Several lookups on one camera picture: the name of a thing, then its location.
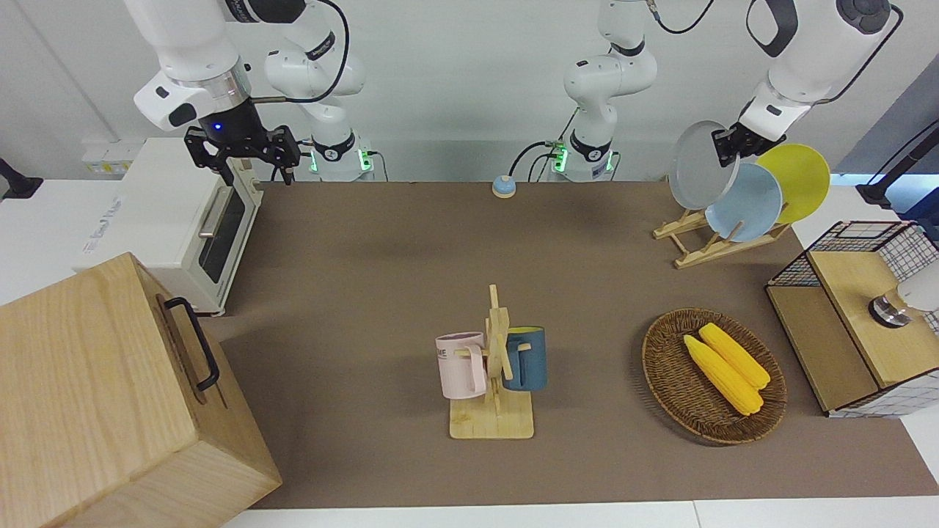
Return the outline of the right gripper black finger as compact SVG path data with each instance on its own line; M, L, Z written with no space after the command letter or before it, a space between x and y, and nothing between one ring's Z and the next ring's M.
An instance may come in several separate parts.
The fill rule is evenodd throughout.
M272 165L277 168L285 185L291 185L295 180L295 168L302 160L301 148L296 143L291 128L279 126L272 131L272 150Z
M195 126L189 127L183 140L197 167L210 169L220 176L225 185L233 187L234 174L227 163L230 157L229 147L217 146L209 138L207 131Z

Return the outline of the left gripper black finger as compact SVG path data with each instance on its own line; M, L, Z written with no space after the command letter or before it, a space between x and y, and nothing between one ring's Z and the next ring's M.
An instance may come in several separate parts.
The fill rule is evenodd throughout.
M712 131L712 140L721 167L730 166L741 160L740 147L737 146L738 125L731 125L728 129Z

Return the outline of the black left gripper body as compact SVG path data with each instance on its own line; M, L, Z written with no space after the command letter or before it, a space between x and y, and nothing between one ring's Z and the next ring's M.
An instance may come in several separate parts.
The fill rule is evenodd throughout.
M771 140L749 129L740 121L735 123L735 150L740 159L754 155L760 156L786 140L787 135L785 133L779 136L778 139Z

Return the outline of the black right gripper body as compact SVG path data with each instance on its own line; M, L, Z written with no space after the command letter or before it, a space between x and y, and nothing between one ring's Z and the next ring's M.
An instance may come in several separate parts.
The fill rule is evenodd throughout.
M234 157L273 157L272 137L263 127L253 100L208 114L197 122L217 146L229 147Z

